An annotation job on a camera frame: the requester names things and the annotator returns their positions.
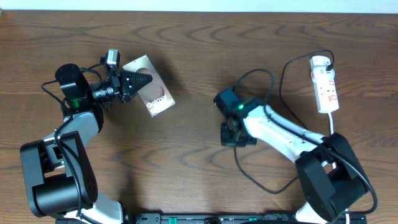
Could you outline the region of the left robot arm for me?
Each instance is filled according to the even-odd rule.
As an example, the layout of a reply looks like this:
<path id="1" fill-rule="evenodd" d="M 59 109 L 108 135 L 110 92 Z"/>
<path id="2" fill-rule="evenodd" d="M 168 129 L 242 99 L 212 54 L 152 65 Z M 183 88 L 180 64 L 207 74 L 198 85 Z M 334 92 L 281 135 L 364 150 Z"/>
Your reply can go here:
<path id="1" fill-rule="evenodd" d="M 91 85 L 86 72 L 94 68 L 62 65 L 55 82 L 65 95 L 60 100 L 63 123 L 52 134 L 20 149 L 25 189 L 31 212 L 56 223 L 135 223 L 124 205 L 98 190 L 85 147 L 103 127 L 103 108 L 119 98 L 127 103 L 152 81 L 145 73 L 104 66 L 107 80 Z"/>

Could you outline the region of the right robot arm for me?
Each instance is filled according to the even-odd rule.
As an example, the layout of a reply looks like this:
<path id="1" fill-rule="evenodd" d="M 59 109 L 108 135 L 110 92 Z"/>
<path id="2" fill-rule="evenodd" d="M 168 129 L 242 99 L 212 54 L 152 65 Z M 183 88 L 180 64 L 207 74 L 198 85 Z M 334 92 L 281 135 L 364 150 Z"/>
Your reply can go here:
<path id="1" fill-rule="evenodd" d="M 370 191 L 344 136 L 303 129 L 256 99 L 239 99 L 231 89 L 218 93 L 213 102 L 226 119 L 221 124 L 222 145 L 236 149 L 261 140 L 295 164 L 306 199 L 295 214 L 297 221 L 331 223 Z"/>

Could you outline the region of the white USB charger plug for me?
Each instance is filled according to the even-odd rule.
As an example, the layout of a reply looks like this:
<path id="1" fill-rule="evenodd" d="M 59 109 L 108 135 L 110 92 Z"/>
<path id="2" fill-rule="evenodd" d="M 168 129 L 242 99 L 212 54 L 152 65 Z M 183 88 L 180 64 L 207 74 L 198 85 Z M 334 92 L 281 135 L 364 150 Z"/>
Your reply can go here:
<path id="1" fill-rule="evenodd" d="M 326 56 L 316 55 L 310 59 L 310 68 L 313 78 L 329 78 L 335 77 L 335 71 L 331 60 Z"/>

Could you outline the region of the white power strip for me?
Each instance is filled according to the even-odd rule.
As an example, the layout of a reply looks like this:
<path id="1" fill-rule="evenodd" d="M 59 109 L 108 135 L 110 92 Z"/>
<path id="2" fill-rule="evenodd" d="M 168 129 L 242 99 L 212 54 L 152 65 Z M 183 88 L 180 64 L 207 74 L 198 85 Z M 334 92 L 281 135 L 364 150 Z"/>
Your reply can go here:
<path id="1" fill-rule="evenodd" d="M 332 113 L 339 109 L 338 95 L 335 86 L 335 71 L 317 66 L 312 69 L 311 78 L 319 113 Z"/>

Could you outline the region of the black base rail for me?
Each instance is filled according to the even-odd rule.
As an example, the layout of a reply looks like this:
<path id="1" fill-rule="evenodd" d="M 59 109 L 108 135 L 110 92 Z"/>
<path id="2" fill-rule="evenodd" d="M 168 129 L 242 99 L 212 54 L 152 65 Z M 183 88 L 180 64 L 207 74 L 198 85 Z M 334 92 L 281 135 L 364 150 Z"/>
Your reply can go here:
<path id="1" fill-rule="evenodd" d="M 257 214 L 161 214 L 140 213 L 134 216 L 139 224 L 238 224 L 238 223 L 301 223 L 290 213 Z"/>

